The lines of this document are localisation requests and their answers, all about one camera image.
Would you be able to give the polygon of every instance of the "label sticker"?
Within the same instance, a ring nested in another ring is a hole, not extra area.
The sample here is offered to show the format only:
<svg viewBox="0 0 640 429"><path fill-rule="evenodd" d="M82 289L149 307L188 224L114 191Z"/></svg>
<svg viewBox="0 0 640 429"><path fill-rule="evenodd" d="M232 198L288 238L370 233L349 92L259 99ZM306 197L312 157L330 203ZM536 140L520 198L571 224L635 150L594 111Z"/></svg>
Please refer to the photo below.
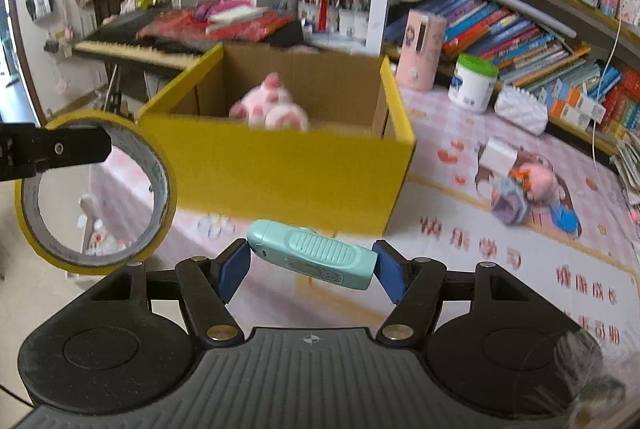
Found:
<svg viewBox="0 0 640 429"><path fill-rule="evenodd" d="M321 266L314 265L308 261L300 261L300 259L294 259L292 257L285 257L284 264L289 270L298 272L314 279L321 279L332 284L342 284L344 274L341 272L335 272L333 270L327 270Z"/></svg>

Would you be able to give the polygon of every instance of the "white container with green lid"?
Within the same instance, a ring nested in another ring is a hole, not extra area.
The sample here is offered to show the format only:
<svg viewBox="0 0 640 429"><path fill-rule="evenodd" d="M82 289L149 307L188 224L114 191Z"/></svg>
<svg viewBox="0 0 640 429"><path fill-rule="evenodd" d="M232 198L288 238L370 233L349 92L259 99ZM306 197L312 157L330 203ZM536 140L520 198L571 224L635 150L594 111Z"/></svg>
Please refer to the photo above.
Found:
<svg viewBox="0 0 640 429"><path fill-rule="evenodd" d="M474 113L486 110L498 78L498 68L488 60L460 54L449 86L449 100Z"/></svg>

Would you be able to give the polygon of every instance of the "yellow cardboard box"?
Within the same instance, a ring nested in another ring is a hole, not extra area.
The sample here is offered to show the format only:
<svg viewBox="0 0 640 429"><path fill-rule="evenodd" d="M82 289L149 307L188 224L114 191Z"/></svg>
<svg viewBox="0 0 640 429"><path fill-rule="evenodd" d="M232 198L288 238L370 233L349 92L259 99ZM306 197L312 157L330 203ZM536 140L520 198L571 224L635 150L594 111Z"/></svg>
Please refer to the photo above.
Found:
<svg viewBox="0 0 640 429"><path fill-rule="evenodd" d="M308 113L308 132L227 118L270 72ZM415 149L388 59L266 44L219 44L151 99L138 123L168 156L178 206L324 231L382 234Z"/></svg>

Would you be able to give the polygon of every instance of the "door frame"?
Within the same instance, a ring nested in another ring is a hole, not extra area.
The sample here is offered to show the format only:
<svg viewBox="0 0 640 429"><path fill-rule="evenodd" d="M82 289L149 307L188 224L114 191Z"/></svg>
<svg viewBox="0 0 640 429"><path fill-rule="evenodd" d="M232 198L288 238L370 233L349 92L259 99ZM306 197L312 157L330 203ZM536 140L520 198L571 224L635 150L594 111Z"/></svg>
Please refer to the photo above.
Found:
<svg viewBox="0 0 640 429"><path fill-rule="evenodd" d="M29 62L27 61L27 54L24 51L24 42L22 42L22 34L20 33L20 23L18 21L18 6L15 0L7 0L9 5L9 17L11 18L11 28L14 35L15 50L18 56L18 70L22 73L24 87L27 90L29 100L31 101L31 107L36 114L38 123L40 126L44 126L47 123L47 117L45 116L40 100L38 99L38 93L36 87L33 84L33 77L31 76L31 70L29 69Z"/></svg>

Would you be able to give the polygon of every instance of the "metal screw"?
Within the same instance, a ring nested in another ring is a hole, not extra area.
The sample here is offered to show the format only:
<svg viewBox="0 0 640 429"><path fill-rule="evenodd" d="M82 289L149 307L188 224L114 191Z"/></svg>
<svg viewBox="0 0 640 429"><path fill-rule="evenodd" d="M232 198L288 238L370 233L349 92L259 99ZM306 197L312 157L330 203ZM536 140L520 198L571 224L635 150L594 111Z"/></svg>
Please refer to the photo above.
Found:
<svg viewBox="0 0 640 429"><path fill-rule="evenodd" d="M392 341L405 341L414 335L414 329L406 324L389 324L382 328L382 334Z"/></svg>
<svg viewBox="0 0 640 429"><path fill-rule="evenodd" d="M238 329L228 324L218 324L207 330L207 336L214 341L229 341L238 335Z"/></svg>

